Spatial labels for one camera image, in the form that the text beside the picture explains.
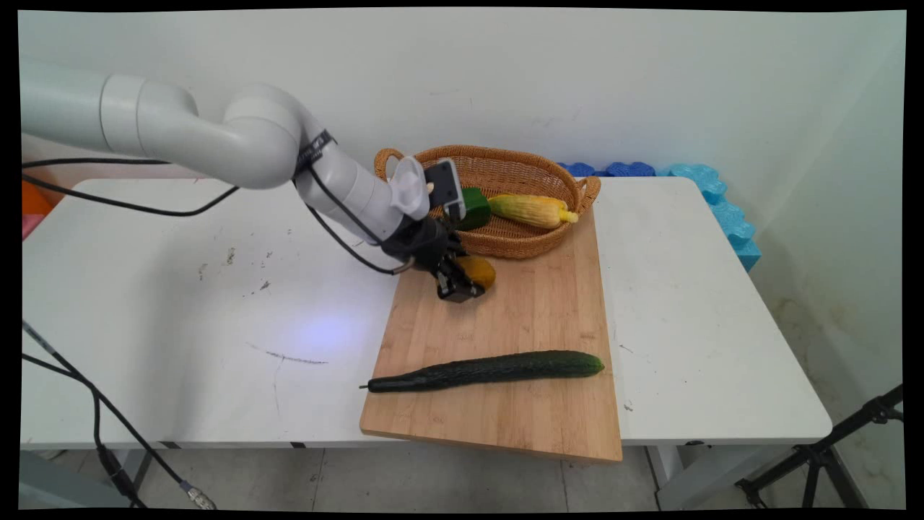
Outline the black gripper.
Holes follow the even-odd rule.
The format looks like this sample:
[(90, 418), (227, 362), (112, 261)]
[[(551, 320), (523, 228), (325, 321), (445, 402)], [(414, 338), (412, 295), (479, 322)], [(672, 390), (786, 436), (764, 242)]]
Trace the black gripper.
[(453, 225), (444, 220), (404, 217), (398, 230), (380, 243), (380, 250), (403, 263), (413, 260), (413, 269), (436, 275), (441, 300), (462, 303), (487, 292), (487, 262), (460, 261), (469, 253)]

